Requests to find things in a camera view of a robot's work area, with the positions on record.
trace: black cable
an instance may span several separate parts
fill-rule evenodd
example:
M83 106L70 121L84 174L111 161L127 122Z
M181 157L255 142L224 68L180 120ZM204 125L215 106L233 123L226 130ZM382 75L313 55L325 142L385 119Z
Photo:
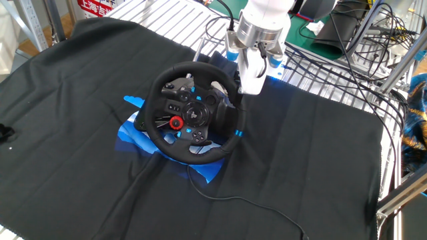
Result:
M310 73L309 71L308 71L308 69L306 69L305 67L302 67L295 59L293 59L288 53L285 53L288 57L289 57L289 59L290 60L292 60L299 68L301 68L301 69L303 69L305 72L307 72L307 73ZM331 83L331 82L329 82L329 81L327 81L327 80L325 80L325 79L323 79L323 78L321 78L321 77L316 77L317 79L320 79L320 80L322 80L323 82L320 82L320 81L316 81L315 79L310 79L310 78L308 78L308 77L305 77L305 78L307 78L307 79L309 79L309 80L311 80L311 81L315 81L315 82L318 82L318 83L324 83L324 84L327 84L327 85L331 85L331 86L334 86L334 87L336 87L337 89L339 89L339 90L341 90L341 91L343 91L344 93L346 93L346 94L348 94L348 95L350 95L350 96L352 96L352 97L354 97L354 98L356 98L356 99L359 99L359 100L361 100L361 101L365 101L363 98L361 98L361 97L359 97L359 96L357 96L357 95L355 95L354 93L351 93L351 92L349 92L349 91L347 91L347 90L345 90L345 89L343 89L342 87L345 87L345 88L347 88L347 89L357 89L357 90L359 90L359 88L357 88L357 87L348 87L348 86L344 86L344 85L338 85L338 84L336 84L336 83ZM397 116L399 117L399 120L400 121L398 121L397 120L397 118L395 118L395 116L393 116L391 113L389 113L389 112L387 112L385 109L383 109L383 108L381 108L380 106L375 106L377 109L379 109L379 110L381 110L381 111L383 111L383 112L385 112L385 114L387 114L387 115L389 115L393 120L395 120L395 122L396 123L400 123L399 124L399 128L402 130L402 132L403 132L403 129L404 129L404 117L400 114L400 112L395 108L394 110L395 110L395 112L397 112Z
M209 34L209 32L207 31L207 29L209 28L209 25L210 25L213 21L217 21L218 19L228 19L228 18L230 18L230 17L228 17L228 16L219 16L219 17L214 17L213 19L210 19L210 20L206 23L206 25L205 25L205 33L206 33L206 35L207 35L208 37L210 37L211 39L215 39L216 41L219 41L219 42L224 41L224 39L218 39L218 38L216 38L216 37L214 37L214 36L210 35L210 34Z
M228 14L230 15L230 26L228 27L228 31L234 31L234 18L232 10L225 4L222 0L218 0L218 3L221 3L228 11Z
M394 161L394 165L396 165L396 162L397 162L397 152L396 152L396 148L395 148L395 146L394 146L394 144L393 144L393 137L392 137L392 134L390 133L390 130L388 129L388 127L387 127L387 125L386 125L386 123L384 122L384 120L382 120L382 118L379 116L379 114L377 113L377 111L375 110L375 108L371 105L371 103L368 101L368 99L366 98L366 96L365 96L365 94L363 93L363 91L362 91L362 89L360 88L360 86L359 86L359 82L357 81L357 79L356 79L356 77L354 76L354 72L353 72L353 69L352 69L352 64L350 63L350 58L348 57L348 54L347 54L347 52L346 52L346 48L344 47L344 44L342 43L342 41L341 41L341 37L340 37L340 34L338 33L338 28L336 27L336 24L335 24L335 21L334 21L334 17L332 16L332 14L330 14L330 17L331 17L331 20L332 20L332 24L334 25L334 27L335 27L335 30L336 30L336 35L338 36L338 40L340 41L340 45L341 45L341 48L342 48L342 51L344 52L344 56L346 57L346 59L347 59L347 63L348 63L348 67L350 68L350 73L351 73L351 75L353 76L353 78L354 78L354 81L356 82L356 85L358 86L358 88L359 88L359 92L360 92L360 94L362 94L362 96L363 96L363 98L366 100L366 103L369 105L369 107L373 110L373 112L375 113L375 115L377 116L377 118L381 121L381 123L383 124L383 126L384 126L384 128L386 129L386 131L387 131L387 134L388 134L388 136L390 137L390 140L391 140L391 145L392 145L392 148L393 148L393 152L394 152L394 159L395 159L395 161Z
M378 5L375 7L375 9L379 8L381 5L388 5L388 6L390 6L390 5L389 5L389 4L387 4L387 3L380 3L380 4L378 4ZM365 26L364 26L364 28L363 28L363 31L364 31L364 30L365 30L365 28L367 28L367 27L370 27L370 26L365 25ZM357 40L355 40L355 41L354 41L354 44L356 44L356 43L359 41L359 38L361 38L361 35L359 35L359 36L358 36L358 38L357 38ZM352 46L349 46L349 47L348 47L348 49L352 49L353 47L357 47L357 46L352 45Z
M370 9L353 9L353 10L349 10L349 11L333 11L332 13L351 13L351 12L355 12L355 11L370 11Z
M378 4L378 6L381 6L381 5L385 5L385 6L387 6L387 7L389 7L390 8L390 14L391 14L391 16L393 16L393 9L392 9L392 7L388 4L388 3L380 3L380 4ZM392 32L393 32L393 23L394 23L394 19L392 19L392 23L391 23L391 27L390 27L390 38L389 38L389 40L387 40L387 43L386 43L386 49L388 49L388 46L389 46L389 44L390 44L390 40L391 40L391 38L392 38ZM380 58L380 62L382 62L383 60L384 60L384 57L386 56L386 52L384 51L382 54L381 54L381 58ZM373 77L374 75L375 75L375 73L379 70L379 68L380 68L380 66L381 66L381 64L378 64L378 66L376 66L376 68L375 68L375 71L371 74L371 76L370 77Z
M304 231L304 229L298 224L298 223L296 223L294 220L292 220L290 217L288 217L286 214L284 214L284 213L282 213L281 211L278 211L278 210L276 210L276 209L274 209L274 208L272 208L272 207L266 207L266 206L263 206L263 205L260 205L260 204L258 204L258 203L254 203L253 201L250 201L250 200L248 200L248 199L246 199L246 198L244 198L244 197L238 197L238 196L232 196L232 197L210 197L210 196L208 196L208 195L206 195L206 194L204 194L204 193L202 193L196 186L195 186L195 184L194 184L194 182L193 182L193 179L191 178L191 174L189 173L189 165L187 165L187 174L188 174L188 179L189 179L189 182L191 183L191 185L193 186L193 188L202 196L202 197L205 197L205 198L207 198L207 199L210 199L210 200L214 200L214 201L227 201L227 200L242 200L242 201L245 201L245 202L247 202L247 203L250 203L250 204L252 204L252 205L255 205L256 207L261 207L261 208L263 208L263 209L267 209L267 210L270 210L270 211L273 211L273 212L275 212L275 213L278 213L278 214L280 214L281 216L283 216L283 217L285 217L288 221L290 221L292 224L294 224L295 226L297 226L299 229L300 229L300 231L301 231L301 233L302 233L302 236L301 236L301 240L309 240L309 238L308 238L308 235L306 234L306 232Z
M313 61L313 60L311 60L309 57L307 57L307 56L305 56L299 49L296 49L294 46L292 46L292 45L290 45L289 43L286 43L285 42L285 44L286 44L286 46L287 47L289 47L290 49L292 49L292 50L294 50L296 53L298 53L300 56L302 56L305 60L307 60L307 61L309 61L312 65L315 65L316 67L318 67L318 68L320 68L320 69L322 69L322 70L324 70L324 71L327 71L327 72L329 72L330 74L333 74L333 75L335 75L335 76L337 76L337 77L341 77L341 78L343 78L343 79L345 79L345 80L347 80L347 81L349 81L349 82L351 82L351 83L355 83L356 84L356 82L354 81L354 80L352 80L352 79L349 79L349 78L347 78L347 77L345 77L345 76L343 76L343 75L341 75L341 74L338 74L338 73L336 73L336 72L334 72L334 71L331 71L330 69L327 69L327 68L325 68L325 67L323 67L323 66L321 66L321 65L319 65L316 61ZM348 72L350 72L350 69L346 69L346 68L343 68L343 67L340 67L340 66L337 66L337 67L339 67L339 68L341 68L341 69L345 69L345 70L347 70ZM377 92L375 92L375 91L373 91L372 89L370 89L369 87L367 87L367 86L365 86L365 85L359 85L359 88L361 88L361 87L363 87L366 91L368 91L368 92L370 92L371 94L373 94L373 95L375 95L377 98L379 98L381 101L383 101L383 102L385 102L387 105L389 105L395 112L396 112L396 114L399 116L399 118L400 118L400 120L401 120L401 128L403 128L404 127L404 118L403 118L403 116L400 114L400 112L399 112L399 110L393 105L393 104L391 104L391 102L389 102L387 99L385 99L385 97L386 96L383 96L382 94L380 94L380 93L377 93Z
M410 11L410 13L412 13L412 14L414 14L414 15L417 15L417 16L421 17L422 19L424 18L423 16L419 15L418 13L411 12L411 11Z

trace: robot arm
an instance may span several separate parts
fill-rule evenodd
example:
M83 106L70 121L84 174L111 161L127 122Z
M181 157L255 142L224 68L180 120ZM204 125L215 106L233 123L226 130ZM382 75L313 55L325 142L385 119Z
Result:
M237 31L227 31L227 58L238 60L242 94L260 94L268 69L280 66L294 0L249 0L240 12ZM332 10L335 1L327 0Z

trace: black cloth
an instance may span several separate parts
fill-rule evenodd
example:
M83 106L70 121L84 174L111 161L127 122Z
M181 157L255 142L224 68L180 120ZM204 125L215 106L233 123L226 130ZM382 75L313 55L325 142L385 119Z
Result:
M272 211L210 201L186 166L117 131L164 69L194 52L115 19L88 19L72 38L0 84L0 224L25 239L300 239ZM239 195L297 221L311 240L375 239L382 125L363 111L268 79L248 104L244 137L203 192Z

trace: red dial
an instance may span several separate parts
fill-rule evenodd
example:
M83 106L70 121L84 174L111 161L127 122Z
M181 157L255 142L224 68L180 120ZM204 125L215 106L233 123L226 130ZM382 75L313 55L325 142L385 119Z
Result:
M184 126L184 121L180 116L175 116L171 118L169 125L173 130L180 130Z

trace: steering wheel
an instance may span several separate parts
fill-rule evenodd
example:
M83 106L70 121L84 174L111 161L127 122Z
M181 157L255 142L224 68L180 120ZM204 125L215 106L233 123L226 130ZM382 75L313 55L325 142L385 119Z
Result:
M193 76L194 87L181 88L177 99L161 94L166 83L185 77L188 73ZM206 142L209 124L218 110L220 101L211 88L213 81L224 86L230 103L236 108L238 115L236 130L221 147L211 148L202 154L194 154L189 151L189 147L202 146ZM200 62L178 63L164 71L153 82L144 103L145 127L157 148L172 159L191 165L211 163L231 153L242 138L246 112L241 100L237 84L221 69ZM165 141L155 124L155 118L164 113L183 119L183 127L177 132L177 139L172 144Z

